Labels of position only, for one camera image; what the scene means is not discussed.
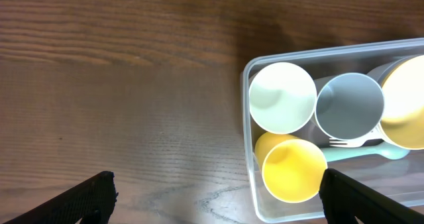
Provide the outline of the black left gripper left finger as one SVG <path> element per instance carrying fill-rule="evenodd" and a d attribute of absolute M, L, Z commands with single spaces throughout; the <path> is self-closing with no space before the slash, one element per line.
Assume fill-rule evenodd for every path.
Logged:
<path fill-rule="evenodd" d="M 102 171 L 5 224 L 107 224 L 119 194 L 114 177 L 114 173 Z"/>

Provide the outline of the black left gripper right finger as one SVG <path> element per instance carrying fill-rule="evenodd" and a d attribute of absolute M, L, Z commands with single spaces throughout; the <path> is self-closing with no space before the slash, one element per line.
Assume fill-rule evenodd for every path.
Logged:
<path fill-rule="evenodd" d="M 416 212 L 351 177 L 328 168 L 319 188 L 328 224 L 422 224 Z"/>

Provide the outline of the mint green plastic spoon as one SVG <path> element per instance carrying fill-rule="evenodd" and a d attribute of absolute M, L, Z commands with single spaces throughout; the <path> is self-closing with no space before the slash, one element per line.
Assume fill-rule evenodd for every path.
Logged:
<path fill-rule="evenodd" d="M 375 146 L 361 146 L 358 148 L 322 148 L 327 162 L 345 160 L 367 155 L 380 155 L 390 160 L 399 160 L 410 153 L 410 150 L 382 142 Z"/>

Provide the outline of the clear plastic container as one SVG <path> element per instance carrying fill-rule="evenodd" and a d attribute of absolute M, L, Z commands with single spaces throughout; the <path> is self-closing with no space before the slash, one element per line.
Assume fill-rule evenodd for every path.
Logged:
<path fill-rule="evenodd" d="M 422 38 L 258 57 L 241 86 L 262 221 L 322 217 L 326 168 L 405 206 L 423 204 Z"/>

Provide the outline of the grey plastic cup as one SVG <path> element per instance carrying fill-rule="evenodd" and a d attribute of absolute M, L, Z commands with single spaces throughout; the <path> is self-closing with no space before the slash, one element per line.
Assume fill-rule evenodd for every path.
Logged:
<path fill-rule="evenodd" d="M 380 123 L 385 97 L 371 77 L 351 72 L 319 78 L 314 83 L 317 102 L 311 121 L 328 137 L 355 139 Z"/>

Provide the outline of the yellow plastic cup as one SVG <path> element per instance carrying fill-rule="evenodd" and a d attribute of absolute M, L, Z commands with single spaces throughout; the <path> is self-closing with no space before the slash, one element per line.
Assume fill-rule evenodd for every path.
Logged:
<path fill-rule="evenodd" d="M 256 141 L 254 154 L 264 185 L 276 199 L 301 203 L 318 194 L 328 164 L 312 142 L 266 132 Z"/>

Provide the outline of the pink plastic fork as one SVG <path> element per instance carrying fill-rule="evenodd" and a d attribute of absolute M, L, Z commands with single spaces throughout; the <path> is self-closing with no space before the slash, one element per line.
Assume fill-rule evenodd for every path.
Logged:
<path fill-rule="evenodd" d="M 355 139 L 338 140 L 336 138 L 330 138 L 329 144 L 331 146 L 341 147 L 341 148 L 358 148 L 362 146 L 368 140 L 383 139 L 383 138 L 384 136 L 381 133 L 380 128 L 376 127 L 372 131 L 370 131 L 368 134 L 362 137 L 355 138 Z"/>

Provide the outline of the yellow plastic bowl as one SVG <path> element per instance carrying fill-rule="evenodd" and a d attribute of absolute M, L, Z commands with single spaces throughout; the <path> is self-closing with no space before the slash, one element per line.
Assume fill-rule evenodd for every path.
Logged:
<path fill-rule="evenodd" d="M 386 97 L 381 128 L 396 145 L 423 149 L 423 56 L 397 65 L 383 80 Z"/>

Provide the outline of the white plastic cup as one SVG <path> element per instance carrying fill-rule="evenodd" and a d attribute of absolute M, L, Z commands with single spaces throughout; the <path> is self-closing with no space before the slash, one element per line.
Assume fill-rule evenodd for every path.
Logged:
<path fill-rule="evenodd" d="M 317 88 L 306 70 L 289 62 L 269 64 L 249 79 L 249 112 L 270 133 L 284 135 L 312 118 Z"/>

